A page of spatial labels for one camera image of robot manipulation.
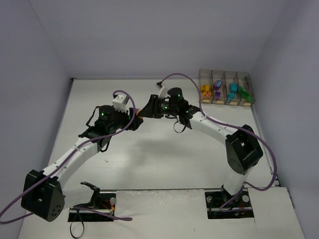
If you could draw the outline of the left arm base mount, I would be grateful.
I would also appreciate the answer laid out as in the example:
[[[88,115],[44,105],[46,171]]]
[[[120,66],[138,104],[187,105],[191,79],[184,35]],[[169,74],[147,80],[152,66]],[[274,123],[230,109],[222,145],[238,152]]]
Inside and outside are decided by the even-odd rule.
[[[100,192],[100,199],[96,200],[95,203],[87,204],[80,204],[79,207],[86,207],[93,209],[95,211],[108,214],[108,215],[115,215],[115,204],[116,204],[116,193],[115,192]],[[76,209],[71,208],[69,209],[68,213],[68,222],[113,222],[114,220],[102,216],[100,214],[96,214],[91,211],[79,210],[77,213]]]

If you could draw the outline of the purple oval paw lego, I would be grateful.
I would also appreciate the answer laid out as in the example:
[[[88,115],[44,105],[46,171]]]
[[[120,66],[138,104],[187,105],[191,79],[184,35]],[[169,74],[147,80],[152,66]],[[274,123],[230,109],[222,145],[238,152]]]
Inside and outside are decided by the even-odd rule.
[[[221,80],[216,80],[213,84],[213,88],[215,91],[219,91],[219,89],[221,88],[222,86],[222,81]]]

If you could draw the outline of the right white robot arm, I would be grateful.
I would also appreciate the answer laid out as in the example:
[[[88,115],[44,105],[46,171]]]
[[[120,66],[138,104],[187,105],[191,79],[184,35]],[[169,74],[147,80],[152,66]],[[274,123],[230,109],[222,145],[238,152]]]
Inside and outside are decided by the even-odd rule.
[[[258,140],[242,130],[215,124],[205,117],[199,107],[184,99],[181,88],[168,90],[168,97],[151,95],[146,106],[138,113],[141,117],[160,119],[164,116],[177,118],[186,128],[202,132],[226,147],[227,163],[231,168],[221,187],[224,200],[236,195],[246,181],[251,169],[263,156]]]

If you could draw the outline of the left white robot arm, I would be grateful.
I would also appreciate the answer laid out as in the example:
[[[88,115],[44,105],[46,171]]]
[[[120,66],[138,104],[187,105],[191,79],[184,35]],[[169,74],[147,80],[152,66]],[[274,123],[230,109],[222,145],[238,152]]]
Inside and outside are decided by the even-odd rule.
[[[78,136],[73,146],[58,160],[41,171],[31,170],[24,182],[21,206],[51,222],[65,208],[96,208],[101,201],[100,188],[81,182],[65,189],[71,176],[90,158],[108,149],[111,138],[124,130],[135,131],[143,123],[135,107],[119,110],[114,106],[97,106],[99,115],[93,125]]]

